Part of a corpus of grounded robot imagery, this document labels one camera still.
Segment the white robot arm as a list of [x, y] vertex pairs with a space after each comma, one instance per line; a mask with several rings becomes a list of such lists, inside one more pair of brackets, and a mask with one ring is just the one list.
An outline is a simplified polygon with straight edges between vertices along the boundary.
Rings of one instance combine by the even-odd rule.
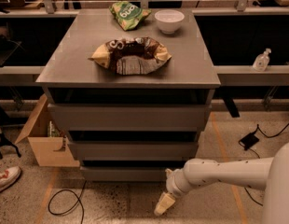
[[166, 191], [154, 210], [157, 216], [189, 191], [221, 182], [263, 190], [261, 224], [289, 224], [289, 142], [271, 158], [228, 162], [191, 159], [181, 169], [168, 169], [166, 176]]

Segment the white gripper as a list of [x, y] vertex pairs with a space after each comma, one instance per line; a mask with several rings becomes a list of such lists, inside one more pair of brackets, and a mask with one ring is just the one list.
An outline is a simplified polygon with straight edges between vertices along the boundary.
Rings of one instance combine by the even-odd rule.
[[155, 207], [154, 214], [156, 216], [163, 215], [169, 208], [175, 203], [175, 198], [181, 198], [188, 194], [194, 187], [186, 179], [186, 176], [182, 169], [171, 170], [167, 168], [165, 170], [166, 175], [166, 190], [169, 192], [163, 192]]

